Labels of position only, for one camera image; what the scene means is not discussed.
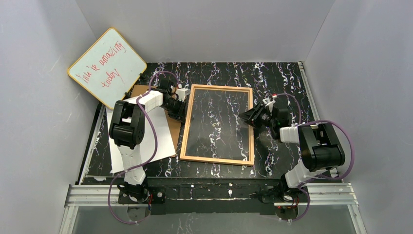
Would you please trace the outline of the brown frame backing board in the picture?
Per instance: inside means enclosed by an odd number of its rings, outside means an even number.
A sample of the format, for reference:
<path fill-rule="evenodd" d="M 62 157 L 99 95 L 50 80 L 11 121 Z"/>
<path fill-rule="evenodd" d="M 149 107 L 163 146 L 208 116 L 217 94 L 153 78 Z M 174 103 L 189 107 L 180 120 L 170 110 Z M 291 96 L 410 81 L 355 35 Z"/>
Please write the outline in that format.
<path fill-rule="evenodd" d="M 167 112 L 160 107 L 150 111 L 148 115 L 154 125 L 158 140 L 157 152 L 152 161 L 175 157 L 177 154 L 181 122 L 170 118 Z M 154 145 L 154 135 L 146 120 L 145 134 L 140 144 L 140 153 L 143 161 L 148 160 L 152 156 Z"/>

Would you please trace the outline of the clear frame glass sheet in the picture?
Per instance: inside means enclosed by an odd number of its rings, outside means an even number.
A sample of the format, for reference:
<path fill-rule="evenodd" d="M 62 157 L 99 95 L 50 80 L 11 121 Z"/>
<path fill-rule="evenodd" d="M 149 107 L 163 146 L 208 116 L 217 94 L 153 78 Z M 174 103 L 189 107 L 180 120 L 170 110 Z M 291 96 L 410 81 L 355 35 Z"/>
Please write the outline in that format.
<path fill-rule="evenodd" d="M 186 156 L 249 160 L 249 126 L 239 114 L 249 109 L 249 94 L 196 89 Z"/>

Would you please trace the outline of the wooden picture frame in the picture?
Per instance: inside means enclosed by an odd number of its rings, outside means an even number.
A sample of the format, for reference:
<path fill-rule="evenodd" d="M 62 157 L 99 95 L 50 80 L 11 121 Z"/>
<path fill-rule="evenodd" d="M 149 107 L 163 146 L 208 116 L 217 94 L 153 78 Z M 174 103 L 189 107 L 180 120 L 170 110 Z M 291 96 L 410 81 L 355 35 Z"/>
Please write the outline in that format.
<path fill-rule="evenodd" d="M 188 132 L 189 132 L 189 125 L 190 125 L 190 118 L 191 118 L 191 109 L 192 103 L 194 99 L 194 92 L 196 89 L 205 89 L 205 90 L 235 90 L 241 92 L 247 92 L 249 94 L 249 109 L 252 108 L 253 105 L 253 91 L 252 88 L 249 87 L 231 87 L 231 86 L 219 86 L 219 85 L 202 85 L 202 84 L 194 84 L 191 86 L 190 89 L 190 96 L 189 96 L 189 104 L 188 104 L 188 111 L 187 111 L 187 119 L 184 124 L 184 131 L 183 131 L 183 140 L 181 145 L 181 152 L 180 152 L 180 159 L 181 160 L 189 160 L 189 161 L 198 161 L 198 162 L 208 162 L 208 163 L 218 163 L 218 164 L 232 164 L 232 165 L 245 165 L 245 166 L 252 166 L 254 164 L 254 136 L 253 136 L 253 128 L 249 126 L 249 160 L 248 161 L 240 161 L 240 160 L 232 160 L 232 159 L 221 159 L 221 158 L 206 158 L 206 157 L 196 157 L 196 156 L 186 156 L 186 145 L 188 139 Z"/>

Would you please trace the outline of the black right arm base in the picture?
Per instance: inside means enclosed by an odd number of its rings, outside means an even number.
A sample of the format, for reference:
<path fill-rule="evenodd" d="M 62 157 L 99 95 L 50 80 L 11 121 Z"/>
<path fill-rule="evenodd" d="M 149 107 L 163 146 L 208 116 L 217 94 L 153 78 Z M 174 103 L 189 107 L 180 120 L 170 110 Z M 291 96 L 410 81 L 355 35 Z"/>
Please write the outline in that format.
<path fill-rule="evenodd" d="M 292 205 L 293 202 L 307 202 L 307 197 L 298 188 L 284 188 L 282 185 L 264 185 L 257 192 L 258 198 L 263 203 L 286 202 Z"/>

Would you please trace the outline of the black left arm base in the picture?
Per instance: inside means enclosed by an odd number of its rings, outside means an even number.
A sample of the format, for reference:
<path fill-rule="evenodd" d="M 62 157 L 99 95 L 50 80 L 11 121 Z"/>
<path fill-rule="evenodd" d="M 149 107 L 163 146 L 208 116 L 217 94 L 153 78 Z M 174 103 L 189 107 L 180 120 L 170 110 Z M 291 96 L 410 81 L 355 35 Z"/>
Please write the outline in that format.
<path fill-rule="evenodd" d="M 146 185 L 117 185 L 119 204 L 163 204 L 166 200 L 166 189 L 163 187 L 148 187 Z"/>

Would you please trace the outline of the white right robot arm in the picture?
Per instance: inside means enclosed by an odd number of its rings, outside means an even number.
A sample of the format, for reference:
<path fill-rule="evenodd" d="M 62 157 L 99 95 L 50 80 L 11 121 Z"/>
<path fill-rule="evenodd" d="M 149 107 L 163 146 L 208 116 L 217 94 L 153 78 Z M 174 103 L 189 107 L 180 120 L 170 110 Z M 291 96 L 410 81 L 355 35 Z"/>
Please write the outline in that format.
<path fill-rule="evenodd" d="M 268 128 L 278 142 L 299 145 L 301 159 L 281 178 L 281 184 L 286 189 L 296 189 L 345 162 L 345 153 L 331 123 L 293 126 L 290 124 L 289 110 L 277 108 L 273 97 L 239 114 L 239 118 L 255 129 Z"/>

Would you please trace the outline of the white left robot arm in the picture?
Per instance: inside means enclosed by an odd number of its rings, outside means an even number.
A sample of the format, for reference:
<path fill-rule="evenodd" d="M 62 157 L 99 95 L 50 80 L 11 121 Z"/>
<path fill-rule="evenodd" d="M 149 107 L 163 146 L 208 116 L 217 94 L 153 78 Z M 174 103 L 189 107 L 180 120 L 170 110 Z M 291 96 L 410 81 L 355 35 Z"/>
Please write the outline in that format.
<path fill-rule="evenodd" d="M 190 89 L 170 80 L 115 103 L 109 135 L 122 158 L 124 181 L 142 185 L 144 165 L 176 154 L 168 119 L 186 121 Z"/>

